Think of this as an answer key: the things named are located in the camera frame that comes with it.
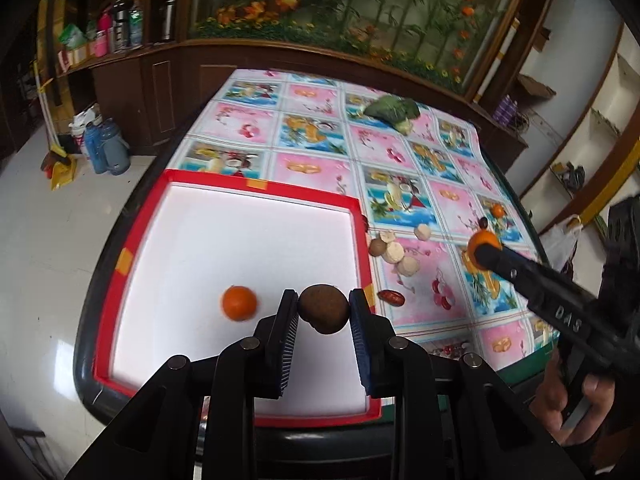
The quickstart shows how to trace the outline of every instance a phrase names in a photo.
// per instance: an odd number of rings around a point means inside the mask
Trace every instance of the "dustpan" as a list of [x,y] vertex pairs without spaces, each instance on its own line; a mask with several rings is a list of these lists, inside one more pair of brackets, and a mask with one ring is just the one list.
[[58,189],[71,182],[76,176],[76,159],[71,159],[71,165],[65,166],[62,162],[56,162],[53,165],[53,172],[51,173],[51,190]]

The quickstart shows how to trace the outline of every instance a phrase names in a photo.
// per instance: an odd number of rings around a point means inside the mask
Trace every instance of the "white tiled floor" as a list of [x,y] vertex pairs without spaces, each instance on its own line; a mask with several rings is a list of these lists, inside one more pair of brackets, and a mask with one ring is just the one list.
[[11,426],[40,429],[66,470],[103,426],[82,406],[73,345],[102,246],[151,163],[134,156],[120,176],[84,161],[51,191],[37,131],[0,173],[0,408]]

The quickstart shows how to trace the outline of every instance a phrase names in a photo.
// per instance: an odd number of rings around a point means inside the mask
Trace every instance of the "blue water jug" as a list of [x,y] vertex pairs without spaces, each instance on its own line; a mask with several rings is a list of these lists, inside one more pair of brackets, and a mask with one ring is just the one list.
[[129,169],[129,145],[122,138],[120,129],[113,119],[107,119],[102,124],[100,148],[107,160],[107,169],[112,175],[123,174]]
[[89,153],[89,160],[97,174],[107,171],[107,159],[101,147],[100,128],[93,123],[87,123],[84,130],[84,145]]

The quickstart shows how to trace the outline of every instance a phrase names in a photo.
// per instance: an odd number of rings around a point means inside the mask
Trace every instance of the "red date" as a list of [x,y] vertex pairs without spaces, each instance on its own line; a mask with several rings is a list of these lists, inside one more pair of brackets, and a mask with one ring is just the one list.
[[378,293],[378,297],[382,301],[386,301],[388,304],[393,306],[403,306],[404,305],[404,296],[399,292],[394,290],[389,290],[386,288],[385,290],[381,290]]

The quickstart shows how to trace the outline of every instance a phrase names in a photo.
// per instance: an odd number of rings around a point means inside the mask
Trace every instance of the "white plastic bag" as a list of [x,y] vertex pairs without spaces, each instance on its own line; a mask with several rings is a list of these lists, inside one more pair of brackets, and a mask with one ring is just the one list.
[[540,237],[545,248],[549,264],[558,272],[574,253],[575,245],[582,231],[582,222],[578,215],[570,216],[563,222],[554,225]]

